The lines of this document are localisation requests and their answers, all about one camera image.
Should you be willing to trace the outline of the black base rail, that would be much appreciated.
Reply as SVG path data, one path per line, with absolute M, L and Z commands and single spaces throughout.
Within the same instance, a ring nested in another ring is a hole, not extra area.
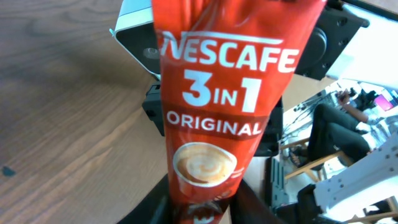
M 289 203 L 284 175 L 284 167 L 277 159 L 270 157 L 266 160 L 264 201 L 272 211 Z

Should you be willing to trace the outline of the wooden chair in background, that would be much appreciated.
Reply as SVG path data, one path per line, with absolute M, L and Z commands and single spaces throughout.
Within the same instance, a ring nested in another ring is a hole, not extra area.
M 306 143 L 309 142 L 309 138 L 301 139 L 299 141 L 295 141 L 292 143 L 288 143 L 286 145 L 280 146 L 279 149 L 280 151 L 283 151 L 284 149 L 289 149 L 291 147 L 295 146 L 302 146 L 306 147 Z M 324 164 L 325 162 L 334 159 L 334 158 L 340 158 L 343 161 L 343 164 L 346 165 L 346 167 L 352 166 L 354 162 L 343 152 L 343 151 L 336 151 L 334 154 L 331 154 L 326 157 L 322 157 L 321 159 L 317 159 L 313 162 L 309 162 L 308 164 L 304 165 L 303 167 L 296 168 L 292 172 L 288 173 L 285 175 L 285 180 L 288 180 L 290 178 L 293 178 L 295 176 L 298 176 L 300 174 L 307 174 L 315 183 L 322 181 L 322 177 L 327 178 L 326 175 L 323 175 L 322 172 L 319 170 L 317 172 L 317 176 L 313 173 L 312 169 L 316 166 L 320 166 Z

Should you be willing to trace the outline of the white barcode scanner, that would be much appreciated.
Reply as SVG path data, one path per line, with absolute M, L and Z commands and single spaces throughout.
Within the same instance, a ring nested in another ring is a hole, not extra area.
M 150 0 L 124 0 L 115 28 L 109 31 L 145 70 L 156 80 L 161 79 L 160 53 Z

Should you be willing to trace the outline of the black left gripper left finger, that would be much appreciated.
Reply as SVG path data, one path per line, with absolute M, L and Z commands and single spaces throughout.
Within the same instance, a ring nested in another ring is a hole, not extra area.
M 172 224 L 172 203 L 169 195 L 168 175 L 117 224 Z

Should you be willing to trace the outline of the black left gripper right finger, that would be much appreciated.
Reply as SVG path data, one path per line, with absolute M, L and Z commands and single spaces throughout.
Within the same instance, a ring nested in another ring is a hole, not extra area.
M 242 180 L 230 204 L 232 224 L 285 224 Z

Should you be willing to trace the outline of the red chocolate bar wrapper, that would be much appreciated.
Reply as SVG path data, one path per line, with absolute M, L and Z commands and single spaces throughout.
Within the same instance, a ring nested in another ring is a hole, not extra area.
M 324 0 L 152 2 L 174 223 L 218 223 Z

